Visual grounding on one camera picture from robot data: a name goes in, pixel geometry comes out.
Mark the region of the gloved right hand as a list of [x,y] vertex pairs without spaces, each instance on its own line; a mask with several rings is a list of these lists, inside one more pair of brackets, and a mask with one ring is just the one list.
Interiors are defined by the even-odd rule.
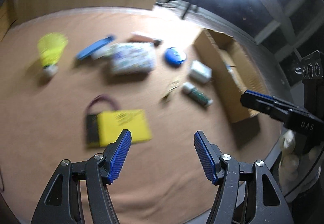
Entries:
[[278,168],[279,184],[284,194],[290,191],[306,191],[319,179],[321,169],[317,165],[323,161],[323,143],[311,148],[305,154],[298,154],[295,133],[286,131],[279,139],[281,161]]

